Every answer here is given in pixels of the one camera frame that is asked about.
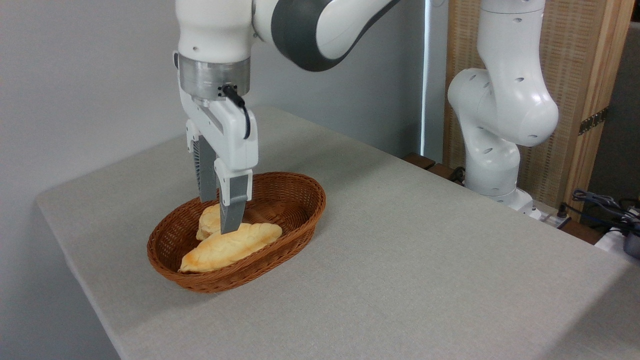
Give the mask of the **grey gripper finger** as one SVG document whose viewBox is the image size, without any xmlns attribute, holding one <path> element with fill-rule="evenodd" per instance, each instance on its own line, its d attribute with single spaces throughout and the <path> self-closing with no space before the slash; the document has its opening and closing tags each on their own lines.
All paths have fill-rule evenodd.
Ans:
<svg viewBox="0 0 640 360">
<path fill-rule="evenodd" d="M 237 231 L 247 202 L 252 200 L 253 170 L 231 170 L 222 158 L 214 162 L 219 188 L 221 234 Z"/>
<path fill-rule="evenodd" d="M 187 148 L 194 161 L 199 199 L 202 203 L 214 201 L 218 196 L 214 169 L 217 154 L 192 120 L 186 121 L 186 137 Z"/>
</svg>

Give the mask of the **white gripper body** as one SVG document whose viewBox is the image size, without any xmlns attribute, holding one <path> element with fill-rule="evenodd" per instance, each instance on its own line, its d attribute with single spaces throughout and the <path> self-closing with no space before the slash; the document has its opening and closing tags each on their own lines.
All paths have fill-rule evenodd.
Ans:
<svg viewBox="0 0 640 360">
<path fill-rule="evenodd" d="M 214 91 L 219 99 L 200 99 L 179 90 L 182 107 L 217 156 L 232 171 L 253 169 L 258 164 L 258 126 L 245 107 L 236 86 L 225 84 Z"/>
</svg>

